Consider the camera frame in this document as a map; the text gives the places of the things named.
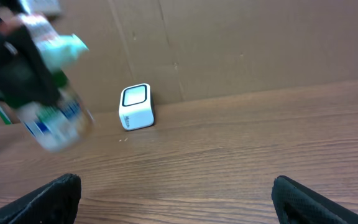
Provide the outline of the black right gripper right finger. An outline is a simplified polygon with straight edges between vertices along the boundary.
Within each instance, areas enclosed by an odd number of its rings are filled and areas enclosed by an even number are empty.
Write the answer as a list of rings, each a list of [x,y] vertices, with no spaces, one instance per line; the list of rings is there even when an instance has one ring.
[[[284,175],[271,197],[280,224],[358,224],[358,214]]]

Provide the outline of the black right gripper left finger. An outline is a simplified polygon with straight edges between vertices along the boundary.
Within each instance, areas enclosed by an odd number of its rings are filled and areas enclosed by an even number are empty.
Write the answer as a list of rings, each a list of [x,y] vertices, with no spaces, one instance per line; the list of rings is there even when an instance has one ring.
[[[80,198],[80,177],[64,174],[0,208],[0,224],[73,224]]]

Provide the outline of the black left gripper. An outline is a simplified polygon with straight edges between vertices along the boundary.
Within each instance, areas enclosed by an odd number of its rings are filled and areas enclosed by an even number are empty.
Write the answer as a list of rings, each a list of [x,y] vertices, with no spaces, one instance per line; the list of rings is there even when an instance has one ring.
[[[0,93],[23,103],[55,106],[60,99],[28,28],[21,21],[0,18]]]

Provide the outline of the green lid jar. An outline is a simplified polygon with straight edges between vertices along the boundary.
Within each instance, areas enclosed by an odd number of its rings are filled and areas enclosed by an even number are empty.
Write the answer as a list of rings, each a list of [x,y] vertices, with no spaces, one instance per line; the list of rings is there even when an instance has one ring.
[[[4,22],[12,21],[21,21],[28,28],[44,64],[52,74],[60,99],[55,106],[45,106],[13,98],[3,100],[0,93],[0,100],[15,112],[44,149],[61,151],[76,144],[91,128],[91,116],[63,72],[63,68],[74,64],[88,51],[88,47],[75,34],[58,34],[41,14],[18,14]]]

